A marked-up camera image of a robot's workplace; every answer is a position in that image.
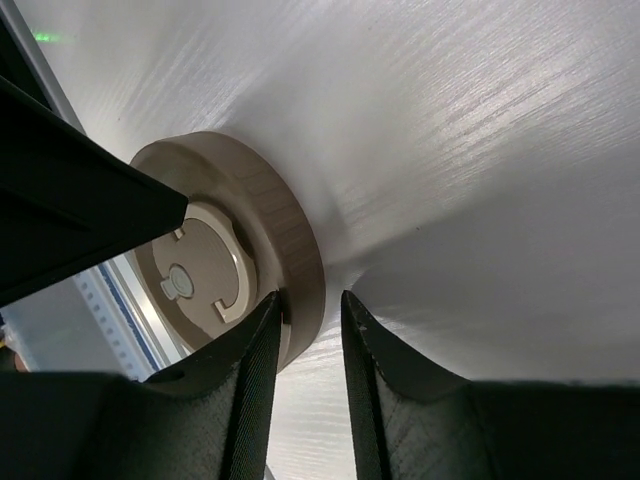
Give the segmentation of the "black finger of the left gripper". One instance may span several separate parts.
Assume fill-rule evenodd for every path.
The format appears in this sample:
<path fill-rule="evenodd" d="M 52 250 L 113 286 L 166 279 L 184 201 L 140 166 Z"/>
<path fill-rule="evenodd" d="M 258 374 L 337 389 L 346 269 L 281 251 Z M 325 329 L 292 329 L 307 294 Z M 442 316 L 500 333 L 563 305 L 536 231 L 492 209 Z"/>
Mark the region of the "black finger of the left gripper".
<path fill-rule="evenodd" d="M 2 305 L 176 229 L 187 203 L 2 81 Z"/>

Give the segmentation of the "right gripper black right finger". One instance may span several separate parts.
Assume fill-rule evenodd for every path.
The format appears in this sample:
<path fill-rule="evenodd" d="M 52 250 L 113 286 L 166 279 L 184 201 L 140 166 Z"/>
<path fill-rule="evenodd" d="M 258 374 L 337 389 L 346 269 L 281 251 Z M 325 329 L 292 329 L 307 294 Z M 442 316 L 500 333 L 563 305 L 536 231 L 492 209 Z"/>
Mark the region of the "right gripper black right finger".
<path fill-rule="evenodd" d="M 383 327 L 351 292 L 341 334 L 361 479 L 635 479 L 636 385 L 472 381 Z"/>

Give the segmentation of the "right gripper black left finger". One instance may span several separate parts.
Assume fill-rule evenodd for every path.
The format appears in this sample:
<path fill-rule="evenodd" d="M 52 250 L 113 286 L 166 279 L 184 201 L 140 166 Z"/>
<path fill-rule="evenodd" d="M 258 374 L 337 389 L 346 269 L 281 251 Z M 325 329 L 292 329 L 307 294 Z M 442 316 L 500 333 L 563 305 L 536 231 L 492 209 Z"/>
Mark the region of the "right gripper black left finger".
<path fill-rule="evenodd" d="M 260 479 L 279 356 L 279 296 L 143 382 L 3 372 L 5 479 Z"/>

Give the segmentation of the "beige round lid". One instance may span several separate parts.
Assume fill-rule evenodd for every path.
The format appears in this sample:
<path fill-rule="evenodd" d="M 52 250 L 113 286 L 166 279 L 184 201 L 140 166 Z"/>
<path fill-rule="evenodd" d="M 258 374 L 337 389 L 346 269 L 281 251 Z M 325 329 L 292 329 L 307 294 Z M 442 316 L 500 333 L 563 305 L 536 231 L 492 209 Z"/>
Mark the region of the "beige round lid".
<path fill-rule="evenodd" d="M 256 151 L 218 132 L 156 141 L 131 164 L 188 200 L 178 228 L 130 254 L 158 315 L 195 351 L 278 291 L 284 369 L 316 338 L 326 299 L 316 238 L 286 182 Z"/>

